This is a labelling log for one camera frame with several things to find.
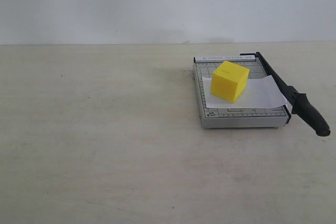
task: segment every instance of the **table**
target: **table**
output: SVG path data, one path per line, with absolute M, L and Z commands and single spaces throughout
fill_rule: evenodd
M 321 112 L 202 129 L 193 57 L 260 51 Z M 1 223 L 335 223 L 336 42 L 0 46 Z

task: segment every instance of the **metal cutting base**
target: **metal cutting base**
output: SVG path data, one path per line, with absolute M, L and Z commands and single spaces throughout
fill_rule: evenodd
M 194 76 L 200 117 L 204 128 L 237 127 L 283 127 L 290 114 L 285 106 L 274 109 L 208 109 L 205 103 L 202 77 L 211 78 L 214 70 L 224 61 L 230 60 L 250 69 L 249 79 L 266 76 L 259 58 L 232 59 L 223 57 L 202 57 L 194 59 Z

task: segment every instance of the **yellow cube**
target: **yellow cube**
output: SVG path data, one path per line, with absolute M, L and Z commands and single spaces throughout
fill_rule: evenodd
M 236 102 L 246 88 L 249 72 L 248 68 L 224 61 L 213 73 L 211 94 Z

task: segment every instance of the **black plastic handle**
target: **black plastic handle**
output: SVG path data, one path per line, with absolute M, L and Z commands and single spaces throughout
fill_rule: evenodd
M 312 127 L 318 136 L 329 136 L 330 127 L 323 116 L 314 108 L 307 99 L 306 94 L 298 93 L 293 105 L 292 114 L 297 114 L 310 127 Z

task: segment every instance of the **white paper sheet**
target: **white paper sheet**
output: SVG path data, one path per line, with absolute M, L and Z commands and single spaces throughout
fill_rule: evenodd
M 247 86 L 235 103 L 210 93 L 211 78 L 202 78 L 207 108 L 216 109 L 272 109 L 287 104 L 272 76 L 248 79 Z

